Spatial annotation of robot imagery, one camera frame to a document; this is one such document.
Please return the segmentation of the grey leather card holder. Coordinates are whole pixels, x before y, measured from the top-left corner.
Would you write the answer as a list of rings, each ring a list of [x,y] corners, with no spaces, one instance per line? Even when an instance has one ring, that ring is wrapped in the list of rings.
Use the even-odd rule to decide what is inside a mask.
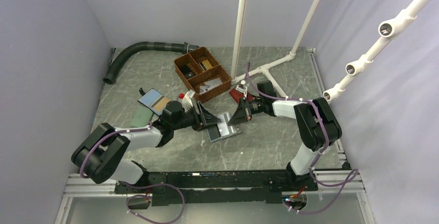
[[[226,138],[238,135],[241,133],[239,126],[232,125],[228,126],[227,123],[231,119],[231,114],[229,112],[224,112],[217,115],[221,122],[217,123],[215,126],[207,128],[207,134],[211,143],[219,142]]]

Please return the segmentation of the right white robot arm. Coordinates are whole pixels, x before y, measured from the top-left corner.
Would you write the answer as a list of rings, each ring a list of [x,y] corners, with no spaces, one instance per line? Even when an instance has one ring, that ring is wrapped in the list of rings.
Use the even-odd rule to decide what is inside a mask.
[[[305,176],[310,173],[320,156],[329,146],[342,136],[342,128],[323,97],[314,100],[285,100],[279,98],[270,81],[257,83],[258,97],[239,99],[238,107],[227,125],[248,122],[254,114],[287,117],[297,121],[302,144],[287,169],[286,186],[298,190],[305,184]]]

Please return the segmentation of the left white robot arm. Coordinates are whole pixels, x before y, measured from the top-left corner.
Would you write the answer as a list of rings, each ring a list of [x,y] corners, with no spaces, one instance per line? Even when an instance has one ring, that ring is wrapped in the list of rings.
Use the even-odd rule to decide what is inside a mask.
[[[108,179],[128,182],[136,193],[144,192],[149,185],[146,168],[123,158],[127,151],[146,147],[162,147],[179,129],[191,127],[201,131],[221,122],[221,119],[204,108],[200,101],[185,110],[182,103],[170,101],[161,115],[152,123],[140,128],[115,128],[102,123],[76,148],[71,162],[78,167],[82,178],[101,184]]]

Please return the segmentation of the cards in basket front compartment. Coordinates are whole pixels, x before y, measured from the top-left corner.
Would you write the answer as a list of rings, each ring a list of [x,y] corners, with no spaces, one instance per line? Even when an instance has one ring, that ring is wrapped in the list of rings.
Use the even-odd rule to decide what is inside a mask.
[[[218,87],[222,84],[222,81],[220,78],[215,78],[209,81],[206,81],[204,84],[200,85],[199,87],[199,94],[204,94],[207,91],[210,91],[214,89],[215,87]]]

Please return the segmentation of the black card in basket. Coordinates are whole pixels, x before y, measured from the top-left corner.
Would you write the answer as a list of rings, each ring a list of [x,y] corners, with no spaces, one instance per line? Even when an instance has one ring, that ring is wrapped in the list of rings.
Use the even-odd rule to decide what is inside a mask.
[[[187,66],[184,65],[180,68],[181,73],[184,75],[185,79],[190,79],[192,77],[194,77],[196,74],[192,71],[192,69]]]

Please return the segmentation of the gold card in basket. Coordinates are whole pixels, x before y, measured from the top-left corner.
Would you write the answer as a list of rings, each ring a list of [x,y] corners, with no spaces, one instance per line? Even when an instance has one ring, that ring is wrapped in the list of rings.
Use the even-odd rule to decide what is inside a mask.
[[[207,71],[207,70],[213,68],[212,64],[211,64],[207,59],[204,60],[204,61],[201,61],[201,62],[199,63],[199,65],[200,65],[200,67],[201,67],[201,69],[202,69],[203,71]]]

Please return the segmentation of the open blue card wallet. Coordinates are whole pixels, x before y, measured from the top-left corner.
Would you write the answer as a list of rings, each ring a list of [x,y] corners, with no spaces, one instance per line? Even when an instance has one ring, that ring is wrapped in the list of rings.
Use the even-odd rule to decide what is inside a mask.
[[[154,114],[162,115],[163,109],[171,99],[154,88],[148,90],[143,96],[138,99],[138,102],[150,109]]]

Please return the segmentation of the green card holder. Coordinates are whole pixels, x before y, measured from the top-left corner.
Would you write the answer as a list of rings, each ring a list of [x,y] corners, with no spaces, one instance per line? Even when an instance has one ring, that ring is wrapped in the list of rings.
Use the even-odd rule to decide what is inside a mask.
[[[138,107],[134,115],[132,116],[130,127],[131,128],[149,128],[151,119],[154,113],[146,107]]]

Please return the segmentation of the red leather wallet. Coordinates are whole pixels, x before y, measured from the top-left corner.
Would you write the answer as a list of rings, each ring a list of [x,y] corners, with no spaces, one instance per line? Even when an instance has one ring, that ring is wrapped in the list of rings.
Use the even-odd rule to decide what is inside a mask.
[[[239,92],[239,91],[237,91],[235,88],[233,88],[232,90],[230,90],[230,91],[229,91],[229,94],[231,95],[231,97],[233,98],[233,100],[234,100],[236,103],[239,103],[239,99],[241,99],[241,98],[244,97],[244,94],[241,93],[241,92]],[[253,100],[254,98],[255,98],[254,95],[252,95],[252,94],[250,94],[250,93],[247,94],[247,99],[248,99],[248,100]]]

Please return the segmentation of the brown woven divided basket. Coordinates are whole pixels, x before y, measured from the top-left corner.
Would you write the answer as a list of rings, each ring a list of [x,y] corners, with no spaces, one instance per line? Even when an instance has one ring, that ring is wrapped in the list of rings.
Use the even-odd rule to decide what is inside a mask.
[[[199,63],[206,59],[212,64],[213,68],[203,71]],[[219,96],[220,94],[228,91],[231,87],[230,75],[226,72],[222,65],[219,64],[216,58],[206,47],[200,47],[183,56],[180,56],[176,58],[173,63],[175,72],[180,77],[186,88],[188,90],[193,90],[195,92],[195,99],[201,101],[202,103]],[[190,79],[185,79],[184,75],[180,71],[180,68],[184,65],[189,66],[196,75]],[[199,94],[200,85],[215,78],[220,78],[222,84],[204,94]]]

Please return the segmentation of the white PVC pipe frame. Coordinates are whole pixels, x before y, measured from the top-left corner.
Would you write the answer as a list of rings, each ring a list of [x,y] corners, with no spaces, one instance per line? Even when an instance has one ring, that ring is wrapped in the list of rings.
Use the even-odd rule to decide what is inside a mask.
[[[281,96],[286,97],[270,69],[293,60],[322,0],[239,0],[231,60],[231,83],[238,84],[246,75],[237,74],[242,46],[290,47],[281,58],[272,59],[249,72],[262,74],[273,83]]]

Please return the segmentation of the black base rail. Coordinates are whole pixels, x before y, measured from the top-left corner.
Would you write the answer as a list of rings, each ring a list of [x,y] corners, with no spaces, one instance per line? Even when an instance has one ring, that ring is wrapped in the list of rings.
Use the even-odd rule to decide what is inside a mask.
[[[118,195],[152,195],[153,206],[181,203],[265,202],[280,204],[282,198],[298,192],[317,191],[318,186],[308,176],[294,176],[286,169],[150,172],[134,187],[117,182]]]

